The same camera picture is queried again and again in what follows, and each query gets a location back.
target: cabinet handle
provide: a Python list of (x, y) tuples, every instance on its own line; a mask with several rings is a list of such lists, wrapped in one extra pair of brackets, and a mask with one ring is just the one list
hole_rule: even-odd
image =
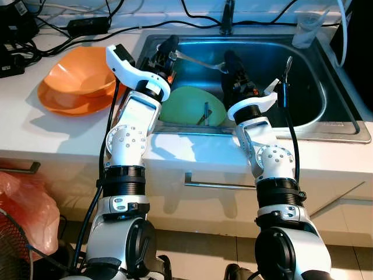
[(191, 187), (202, 187), (202, 188), (223, 188), (225, 190), (256, 190), (256, 187), (253, 185), (229, 185), (229, 184), (211, 184), (211, 183), (202, 183), (202, 182), (193, 182), (192, 173), (185, 172), (185, 181), (184, 185)]
[(14, 172), (14, 173), (24, 173), (24, 174), (35, 174), (40, 166), (41, 166), (40, 162), (33, 162), (29, 169), (1, 168), (0, 167), (0, 171)]

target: plastic cup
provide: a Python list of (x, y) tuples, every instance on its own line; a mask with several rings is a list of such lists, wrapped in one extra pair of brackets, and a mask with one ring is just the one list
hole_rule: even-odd
[(295, 48), (310, 47), (323, 23), (321, 17), (317, 13), (304, 13), (298, 16), (297, 28), (291, 42)]

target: sink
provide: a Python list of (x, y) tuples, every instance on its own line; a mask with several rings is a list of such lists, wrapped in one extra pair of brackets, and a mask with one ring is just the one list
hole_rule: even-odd
[[(150, 35), (140, 54), (138, 65), (151, 57), (156, 46), (169, 36)], [(293, 56), (290, 82), (290, 114), (299, 139), (369, 143), (371, 136), (354, 104), (338, 80), (320, 44), (298, 50), (291, 45), (292, 36), (179, 36), (178, 50), (207, 62), (223, 61), (224, 53), (233, 50), (242, 59), (247, 73), (263, 91), (275, 78), (281, 78), (286, 59)], [(171, 91), (180, 86), (194, 86), (223, 101), (221, 73), (189, 61), (178, 60)], [(286, 121), (275, 104), (268, 117), (278, 138), (290, 139)], [(235, 123), (226, 119), (218, 127), (183, 125), (158, 120), (154, 133), (232, 135)]]

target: kitchen counter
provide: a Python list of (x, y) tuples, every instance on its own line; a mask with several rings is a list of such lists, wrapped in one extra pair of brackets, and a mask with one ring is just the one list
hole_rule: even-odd
[[(235, 27), (235, 34), (290, 34), (292, 27)], [(137, 30), (119, 34), (108, 40), (84, 46), (123, 44), (137, 60), (146, 37), (150, 34), (215, 34), (218, 28), (200, 30), (192, 27), (166, 26), (151, 30)], [(319, 35), (321, 42), (326, 37)], [(37, 46), (46, 50), (63, 42), (65, 38), (54, 31), (43, 30), (35, 39)], [(50, 113), (38, 100), (37, 87), (49, 70), (67, 51), (26, 69), (24, 75), (0, 79), (0, 158), (31, 160), (66, 159), (97, 163), (104, 136), (108, 109), (85, 117), (63, 117)], [(344, 71), (337, 70), (343, 76)], [(345, 81), (358, 111), (373, 135), (373, 114), (351, 84)], [(290, 140), (281, 145), (293, 150)], [(301, 168), (341, 172), (373, 173), (373, 143), (335, 143), (299, 141)], [(244, 172), (247, 160), (238, 147), (236, 137), (154, 134), (148, 141), (146, 160), (187, 161), (197, 164), (211, 163), (228, 170)]]

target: red plastic bag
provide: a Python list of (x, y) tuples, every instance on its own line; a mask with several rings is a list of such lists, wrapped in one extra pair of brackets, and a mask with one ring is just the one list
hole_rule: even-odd
[[(31, 175), (0, 172), (0, 208), (24, 230), (29, 243), (44, 254), (58, 248), (59, 210), (44, 182)], [(33, 252), (33, 260), (40, 258)]]

